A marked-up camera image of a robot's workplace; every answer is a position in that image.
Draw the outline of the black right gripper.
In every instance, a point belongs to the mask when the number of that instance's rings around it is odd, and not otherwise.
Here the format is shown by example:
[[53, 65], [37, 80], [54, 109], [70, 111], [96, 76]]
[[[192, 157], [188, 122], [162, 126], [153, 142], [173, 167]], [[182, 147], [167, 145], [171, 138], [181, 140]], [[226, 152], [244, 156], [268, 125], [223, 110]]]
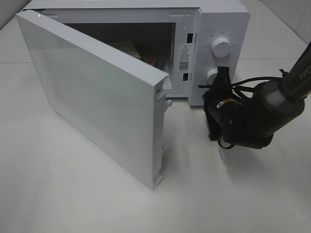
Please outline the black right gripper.
[[229, 67], [217, 66], [213, 85], [203, 95], [208, 136], [212, 141], [220, 136], [224, 141], [243, 140], [243, 102], [230, 85]]

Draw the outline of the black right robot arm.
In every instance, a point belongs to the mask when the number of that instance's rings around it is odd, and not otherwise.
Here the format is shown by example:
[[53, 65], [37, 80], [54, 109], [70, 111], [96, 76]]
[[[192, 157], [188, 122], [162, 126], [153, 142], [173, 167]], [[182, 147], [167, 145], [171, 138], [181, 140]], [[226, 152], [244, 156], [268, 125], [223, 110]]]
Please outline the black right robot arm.
[[261, 149], [274, 133], [301, 115], [311, 93], [311, 47], [281, 77], [255, 77], [232, 83], [228, 67], [217, 67], [212, 84], [200, 85], [208, 137], [234, 146]]

